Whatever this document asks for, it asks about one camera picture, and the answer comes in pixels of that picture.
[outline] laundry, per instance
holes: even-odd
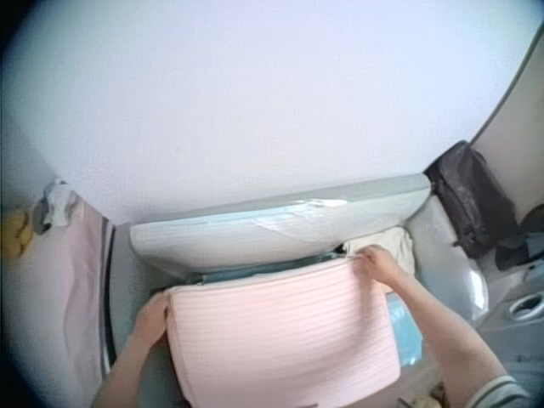
[[[343,244],[343,249],[349,256],[354,256],[357,251],[369,245],[379,245],[393,255],[393,258],[402,269],[410,275],[416,273],[416,261],[412,251],[412,242],[408,231],[400,227],[386,229],[377,234],[355,238]],[[391,288],[382,285],[385,292],[391,292]]]
[[[168,340],[193,406],[345,406],[400,374],[383,292],[351,260],[169,292]]]

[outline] white wall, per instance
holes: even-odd
[[[119,224],[423,170],[479,130],[536,1],[50,2],[5,109]]]

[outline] striped towel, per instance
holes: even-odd
[[[194,407],[338,407],[400,375],[385,295],[347,259],[170,294],[173,363]]]

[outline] black bag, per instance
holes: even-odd
[[[468,142],[455,144],[425,174],[456,231],[456,245],[470,258],[517,234],[513,203]]]

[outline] white laundry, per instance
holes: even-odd
[[[57,178],[45,188],[45,196],[48,203],[48,214],[44,223],[56,227],[67,227],[70,225],[70,216],[77,202],[77,194],[71,187]]]
[[[377,234],[355,238],[354,240],[347,241],[343,245],[343,249],[348,255],[355,255],[357,251],[369,245],[379,245],[387,249],[402,269],[410,275],[416,273],[416,261],[412,251],[412,241],[408,231],[404,228],[393,227]],[[385,292],[391,292],[390,287],[382,286]]]

